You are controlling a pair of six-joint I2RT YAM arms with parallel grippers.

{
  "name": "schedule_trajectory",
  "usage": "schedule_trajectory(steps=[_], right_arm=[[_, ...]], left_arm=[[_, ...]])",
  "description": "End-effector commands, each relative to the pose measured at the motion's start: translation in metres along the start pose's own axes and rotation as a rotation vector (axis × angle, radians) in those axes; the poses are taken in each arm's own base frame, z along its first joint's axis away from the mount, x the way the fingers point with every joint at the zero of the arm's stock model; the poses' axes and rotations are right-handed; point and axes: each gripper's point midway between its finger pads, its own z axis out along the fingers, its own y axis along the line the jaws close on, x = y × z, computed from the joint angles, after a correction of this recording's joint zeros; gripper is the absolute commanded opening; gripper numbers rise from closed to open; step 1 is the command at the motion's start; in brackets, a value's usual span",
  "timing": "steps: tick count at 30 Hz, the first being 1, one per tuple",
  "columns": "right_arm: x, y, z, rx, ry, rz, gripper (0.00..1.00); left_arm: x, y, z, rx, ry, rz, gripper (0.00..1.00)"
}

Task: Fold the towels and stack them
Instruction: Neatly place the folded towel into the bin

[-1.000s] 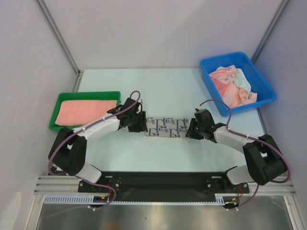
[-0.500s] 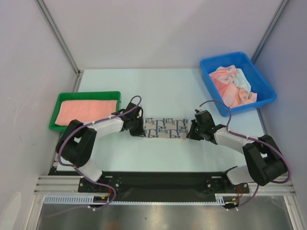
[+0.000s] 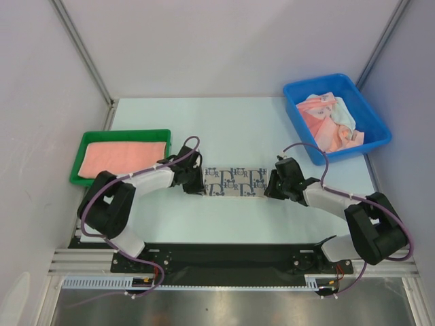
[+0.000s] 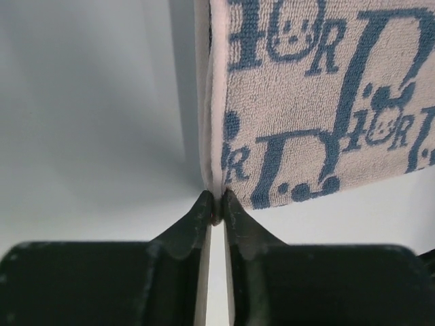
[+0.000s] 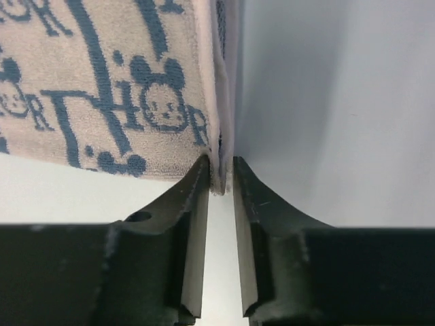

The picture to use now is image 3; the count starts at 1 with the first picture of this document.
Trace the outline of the blue white patterned towel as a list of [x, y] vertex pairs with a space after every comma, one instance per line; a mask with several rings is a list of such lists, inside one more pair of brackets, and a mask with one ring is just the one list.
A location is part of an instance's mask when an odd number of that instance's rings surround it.
[[263, 198], [268, 185], [267, 168], [207, 167], [203, 169], [209, 197]]

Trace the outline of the pink terry towel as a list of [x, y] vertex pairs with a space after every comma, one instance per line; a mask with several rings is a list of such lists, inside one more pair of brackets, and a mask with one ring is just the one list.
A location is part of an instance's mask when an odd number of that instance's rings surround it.
[[90, 143], [78, 176], [94, 179], [100, 172], [125, 175], [153, 166], [162, 160], [165, 142], [110, 141]]

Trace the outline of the white light blue towel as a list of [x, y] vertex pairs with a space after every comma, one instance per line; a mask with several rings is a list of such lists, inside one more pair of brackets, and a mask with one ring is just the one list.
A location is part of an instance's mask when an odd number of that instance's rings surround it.
[[346, 126], [350, 131], [354, 131], [356, 122], [350, 114], [344, 100], [341, 97], [336, 97], [336, 103], [333, 105], [331, 118], [336, 124]]

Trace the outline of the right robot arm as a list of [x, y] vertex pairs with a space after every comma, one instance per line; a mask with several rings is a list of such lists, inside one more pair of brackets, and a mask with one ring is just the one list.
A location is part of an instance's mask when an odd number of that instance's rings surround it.
[[375, 192], [357, 199], [330, 189], [319, 179], [305, 178], [293, 158], [278, 157], [264, 195], [325, 211], [347, 223], [348, 235], [318, 244], [321, 251], [314, 254], [313, 265], [319, 272], [330, 272], [345, 259], [362, 259], [374, 266], [411, 244], [385, 195]]

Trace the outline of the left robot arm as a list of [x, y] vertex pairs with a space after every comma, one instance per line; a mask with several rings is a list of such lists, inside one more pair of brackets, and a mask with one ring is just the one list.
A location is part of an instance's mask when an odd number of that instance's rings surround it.
[[186, 194], [204, 195], [203, 157], [184, 145], [177, 155], [157, 161], [144, 170], [124, 176], [99, 173], [82, 200], [77, 217], [82, 234], [100, 238], [126, 254], [126, 264], [136, 272], [150, 263], [145, 242], [128, 224], [136, 198], [180, 185]]

